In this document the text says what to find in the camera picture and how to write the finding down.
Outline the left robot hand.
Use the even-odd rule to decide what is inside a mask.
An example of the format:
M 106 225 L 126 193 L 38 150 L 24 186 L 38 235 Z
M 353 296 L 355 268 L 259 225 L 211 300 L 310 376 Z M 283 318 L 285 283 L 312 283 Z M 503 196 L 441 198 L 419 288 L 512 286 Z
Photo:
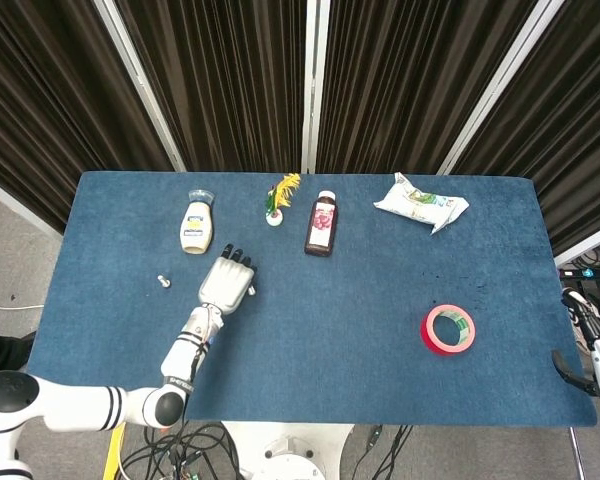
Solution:
M 227 244 L 199 288 L 200 303 L 217 307 L 223 315 L 232 314 L 254 289 L 256 272 L 257 267 L 242 249 Z

